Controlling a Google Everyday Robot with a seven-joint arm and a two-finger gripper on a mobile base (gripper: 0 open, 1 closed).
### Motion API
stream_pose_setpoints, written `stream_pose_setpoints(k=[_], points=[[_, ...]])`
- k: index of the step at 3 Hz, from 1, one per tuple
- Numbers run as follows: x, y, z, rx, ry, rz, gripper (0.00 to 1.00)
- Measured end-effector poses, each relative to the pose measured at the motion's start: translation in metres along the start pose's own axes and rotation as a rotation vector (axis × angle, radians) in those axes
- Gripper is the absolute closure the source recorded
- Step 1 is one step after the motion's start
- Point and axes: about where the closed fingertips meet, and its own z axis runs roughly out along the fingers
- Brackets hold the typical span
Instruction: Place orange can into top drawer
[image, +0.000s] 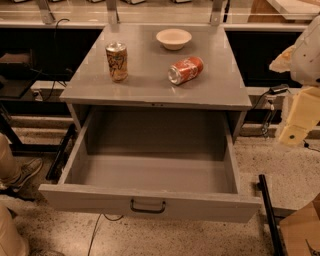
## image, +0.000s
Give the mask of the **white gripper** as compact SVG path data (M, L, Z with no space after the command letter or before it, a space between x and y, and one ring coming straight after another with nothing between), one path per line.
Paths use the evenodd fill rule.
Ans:
M319 122L320 88L304 87L292 98L278 142L286 146L297 146Z

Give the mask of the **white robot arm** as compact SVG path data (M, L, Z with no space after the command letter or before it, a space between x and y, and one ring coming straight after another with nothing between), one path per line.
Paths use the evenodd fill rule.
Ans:
M298 37L269 65L274 72L288 71L291 79L302 85L289 100L278 133L282 145L296 146L320 122L320 17L317 16Z

